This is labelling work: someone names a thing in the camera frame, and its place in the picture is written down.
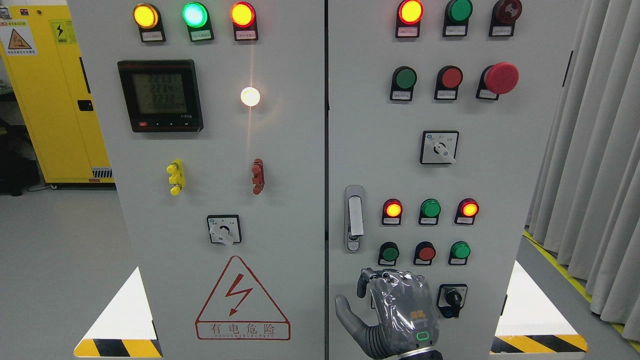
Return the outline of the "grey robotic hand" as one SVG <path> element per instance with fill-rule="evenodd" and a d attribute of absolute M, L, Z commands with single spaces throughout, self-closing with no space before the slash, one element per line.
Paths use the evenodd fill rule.
<path fill-rule="evenodd" d="M 435 350 L 439 319 L 424 276 L 395 269 L 364 268 L 358 279 L 359 298 L 364 298 L 367 287 L 378 325 L 366 325 L 352 312 L 342 294 L 334 297 L 334 306 L 340 323 L 368 357 L 381 360 L 423 348 Z"/>

